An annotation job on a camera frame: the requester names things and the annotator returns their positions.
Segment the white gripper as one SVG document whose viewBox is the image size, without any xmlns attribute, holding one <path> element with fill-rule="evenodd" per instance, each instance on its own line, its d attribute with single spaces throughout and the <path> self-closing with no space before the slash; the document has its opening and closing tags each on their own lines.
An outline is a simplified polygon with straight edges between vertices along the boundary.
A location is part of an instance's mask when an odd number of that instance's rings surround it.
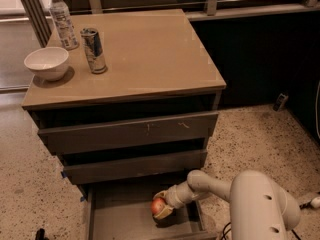
<svg viewBox="0 0 320 240">
<path fill-rule="evenodd" d="M 162 220 L 167 218 L 173 213 L 174 209 L 180 209 L 184 206 L 184 203 L 178 197 L 177 186 L 174 185 L 168 190 L 162 190 L 154 195 L 154 199 L 162 198 L 166 200 L 168 205 L 165 205 L 164 208 L 154 215 L 156 220 Z"/>
</svg>

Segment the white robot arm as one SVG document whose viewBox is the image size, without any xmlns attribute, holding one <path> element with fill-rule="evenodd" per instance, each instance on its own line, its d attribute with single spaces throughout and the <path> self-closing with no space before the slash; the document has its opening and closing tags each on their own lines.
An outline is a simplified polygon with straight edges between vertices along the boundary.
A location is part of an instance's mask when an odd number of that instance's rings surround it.
<svg viewBox="0 0 320 240">
<path fill-rule="evenodd" d="M 175 209 L 211 194 L 229 203 L 233 240 L 287 240 L 287 232 L 300 222 L 296 199 L 254 170 L 239 173 L 232 182 L 193 170 L 186 181 L 155 194 L 151 212 L 155 219 L 162 220 Z"/>
</svg>

